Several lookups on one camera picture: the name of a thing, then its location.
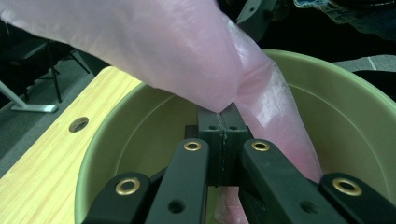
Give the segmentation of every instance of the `gray carpet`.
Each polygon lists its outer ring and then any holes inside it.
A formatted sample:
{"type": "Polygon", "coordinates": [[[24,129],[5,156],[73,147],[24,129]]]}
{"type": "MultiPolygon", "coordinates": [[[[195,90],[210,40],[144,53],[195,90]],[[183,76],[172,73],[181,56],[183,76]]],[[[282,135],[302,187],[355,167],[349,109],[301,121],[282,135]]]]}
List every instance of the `gray carpet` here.
{"type": "MultiPolygon", "coordinates": [[[[74,55],[82,62],[77,53],[74,55]]],[[[0,109],[0,177],[26,152],[27,149],[48,129],[74,99],[92,81],[93,74],[87,74],[74,60],[58,62],[55,68],[63,101],[59,104],[53,79],[39,79],[29,88],[28,104],[57,105],[55,113],[13,111],[10,102],[0,109]]]]}

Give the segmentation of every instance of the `translucent plastic bag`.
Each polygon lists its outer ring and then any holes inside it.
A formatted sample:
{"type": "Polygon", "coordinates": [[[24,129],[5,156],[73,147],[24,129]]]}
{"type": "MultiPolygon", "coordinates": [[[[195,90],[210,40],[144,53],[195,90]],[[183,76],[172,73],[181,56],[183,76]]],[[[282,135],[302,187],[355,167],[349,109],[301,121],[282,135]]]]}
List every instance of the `translucent plastic bag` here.
{"type": "MultiPolygon", "coordinates": [[[[256,138],[274,142],[304,176],[319,180],[281,72],[215,1],[0,0],[0,16],[212,111],[235,102],[256,138]]],[[[247,222],[235,190],[219,197],[221,222],[247,222]]]]}

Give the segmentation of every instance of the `table surface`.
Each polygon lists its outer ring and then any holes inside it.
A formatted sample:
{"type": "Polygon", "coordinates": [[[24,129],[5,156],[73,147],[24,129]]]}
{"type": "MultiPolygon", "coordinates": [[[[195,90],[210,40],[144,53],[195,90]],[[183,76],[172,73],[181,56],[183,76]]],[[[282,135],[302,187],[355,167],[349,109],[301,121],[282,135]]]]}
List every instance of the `table surface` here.
{"type": "Polygon", "coordinates": [[[87,86],[0,179],[0,223],[74,223],[85,151],[108,113],[139,83],[108,67],[87,86]],[[70,125],[83,117],[87,126],[71,133],[70,125]]]}

